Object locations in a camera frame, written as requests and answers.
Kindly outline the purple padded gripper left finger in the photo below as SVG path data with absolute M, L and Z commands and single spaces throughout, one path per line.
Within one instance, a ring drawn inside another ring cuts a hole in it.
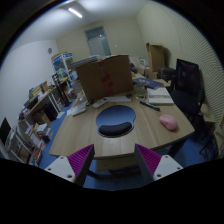
M 94 155 L 94 145 L 91 144 L 69 156 L 59 156 L 45 170 L 78 186 L 83 186 Z

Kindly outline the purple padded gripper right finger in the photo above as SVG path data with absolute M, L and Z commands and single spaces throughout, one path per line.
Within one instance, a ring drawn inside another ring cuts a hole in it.
M 135 145 L 134 154 L 146 184 L 182 169 L 182 166 L 169 155 L 159 155 L 139 144 Z

